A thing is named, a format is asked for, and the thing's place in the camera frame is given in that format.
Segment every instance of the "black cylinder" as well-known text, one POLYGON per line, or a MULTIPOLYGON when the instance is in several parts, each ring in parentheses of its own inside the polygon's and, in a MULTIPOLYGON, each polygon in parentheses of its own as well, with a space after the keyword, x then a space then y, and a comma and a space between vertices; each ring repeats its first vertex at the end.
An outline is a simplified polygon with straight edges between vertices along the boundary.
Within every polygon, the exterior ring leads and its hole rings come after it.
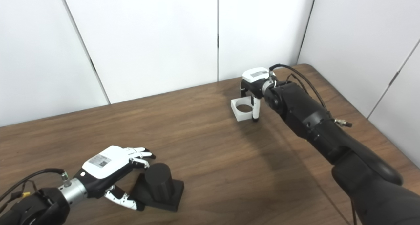
POLYGON ((151 165, 144 174, 150 193, 156 202, 166 202, 174 194, 171 170, 164 163, 151 165))

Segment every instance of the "black cable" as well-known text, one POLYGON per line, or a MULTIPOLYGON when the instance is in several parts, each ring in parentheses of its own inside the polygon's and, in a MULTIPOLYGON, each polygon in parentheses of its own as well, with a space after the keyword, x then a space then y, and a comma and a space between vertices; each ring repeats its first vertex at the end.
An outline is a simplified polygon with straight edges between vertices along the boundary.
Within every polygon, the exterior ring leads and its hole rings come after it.
POLYGON ((325 103, 324 103, 324 101, 322 100, 322 98, 321 98, 321 95, 318 93, 318 91, 315 89, 315 87, 313 86, 313 84, 302 74, 302 73, 300 73, 299 71, 297 71, 295 68, 293 68, 293 67, 291 67, 291 66, 288 66, 288 65, 283 65, 283 64, 276 64, 276 65, 273 65, 273 66, 271 66, 270 68, 269 68, 269 70, 270 71, 274 71, 274 69, 276 69, 276 68, 278 68, 278 67, 284 67, 284 68, 287 68, 287 69, 289 69, 289 70, 292 70, 293 72, 295 72, 297 75, 299 75, 299 77, 301 77, 306 83, 308 83, 308 85, 309 85, 309 87, 311 87, 311 89, 313 90, 313 92, 316 94, 316 97, 318 97, 318 99, 319 99, 319 101, 320 101, 320 103, 321 103, 321 105, 325 108, 325 109, 327 109, 327 107, 325 106, 325 103))
POLYGON ((65 173, 66 171, 64 171, 63 169, 59 169, 59 168, 46 168, 44 170, 34 172, 34 173, 30 174, 29 176, 25 177, 24 179, 18 181, 15 185, 13 185, 6 192, 4 192, 4 194, 0 196, 0 201, 2 201, 8 194, 10 194, 20 184, 26 183, 29 179, 35 177, 36 175, 39 175, 39 174, 42 174, 42 173, 48 173, 48 172, 54 172, 54 173, 57 173, 57 174, 61 175, 61 174, 65 173))
POLYGON ((306 88, 303 85, 302 81, 299 78, 297 78, 293 73, 291 73, 290 75, 287 76, 286 82, 288 82, 288 79, 290 78, 290 76, 294 77, 299 82, 300 86, 302 86, 302 89, 305 91, 305 93, 309 94, 308 93, 308 90, 306 90, 306 88))
POLYGON ((353 213, 353 225, 357 225, 356 210, 354 209, 353 201, 351 202, 351 212, 353 213))
POLYGON ((11 195, 10 195, 10 199, 9 200, 7 200, 1 207, 0 207, 0 213, 1 212, 3 212, 3 210, 7 207, 7 205, 9 205, 9 203, 10 202, 12 202, 12 201, 14 201, 15 199, 17 199, 17 198, 21 198, 23 195, 24 195, 24 192, 25 192, 25 186, 26 186, 26 183, 27 182, 30 182, 30 183, 32 183, 32 187, 33 187, 33 190, 36 192, 37 191, 37 189, 36 189, 36 185, 35 185, 35 182, 33 181, 33 180, 27 180, 27 181, 25 181, 23 184, 22 184, 22 190, 20 191, 20 192, 13 192, 11 195))

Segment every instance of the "white wall panel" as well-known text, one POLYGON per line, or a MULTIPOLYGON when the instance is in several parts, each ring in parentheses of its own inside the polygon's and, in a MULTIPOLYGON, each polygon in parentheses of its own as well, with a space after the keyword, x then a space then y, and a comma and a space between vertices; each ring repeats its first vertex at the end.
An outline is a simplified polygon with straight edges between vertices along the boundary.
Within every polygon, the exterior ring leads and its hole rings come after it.
POLYGON ((219 80, 296 64, 313 0, 219 0, 219 80))
POLYGON ((0 0, 0 126, 105 104, 62 0, 0 0))
POLYGON ((419 0, 315 0, 299 63, 367 116, 420 37, 419 0))
POLYGON ((217 81, 217 0, 67 0, 111 103, 217 81))
POLYGON ((420 47, 414 50, 369 120, 420 167, 420 47))

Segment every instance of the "metal connector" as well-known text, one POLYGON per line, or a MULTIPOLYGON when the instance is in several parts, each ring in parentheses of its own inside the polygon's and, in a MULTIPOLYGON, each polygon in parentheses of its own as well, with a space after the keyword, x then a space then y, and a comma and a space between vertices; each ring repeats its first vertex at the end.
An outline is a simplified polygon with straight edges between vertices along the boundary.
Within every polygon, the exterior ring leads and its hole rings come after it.
POLYGON ((347 122, 346 120, 334 119, 334 122, 337 123, 339 126, 346 126, 346 127, 352 127, 353 126, 352 123, 347 122))
POLYGON ((61 180, 63 180, 64 187, 69 187, 72 185, 72 182, 69 180, 69 175, 67 175, 67 172, 61 174, 61 180))

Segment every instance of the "wooden table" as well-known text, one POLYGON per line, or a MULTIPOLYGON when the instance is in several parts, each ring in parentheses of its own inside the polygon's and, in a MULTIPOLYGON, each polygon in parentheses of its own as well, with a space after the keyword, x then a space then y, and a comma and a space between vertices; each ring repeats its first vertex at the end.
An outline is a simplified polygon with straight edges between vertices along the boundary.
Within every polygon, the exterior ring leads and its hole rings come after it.
MULTIPOLYGON (((396 167, 420 193, 420 171, 315 69, 298 65, 345 129, 396 167)), ((276 71, 280 79, 288 70, 276 71)), ((0 128, 0 192, 47 167, 73 175, 110 145, 146 147, 185 191, 177 213, 137 212, 101 198, 72 209, 66 224, 350 224, 350 202, 331 165, 265 104, 258 123, 237 122, 230 100, 240 78, 0 128)), ((129 191, 139 171, 118 185, 129 191)), ((57 175, 38 187, 61 185, 57 175)))

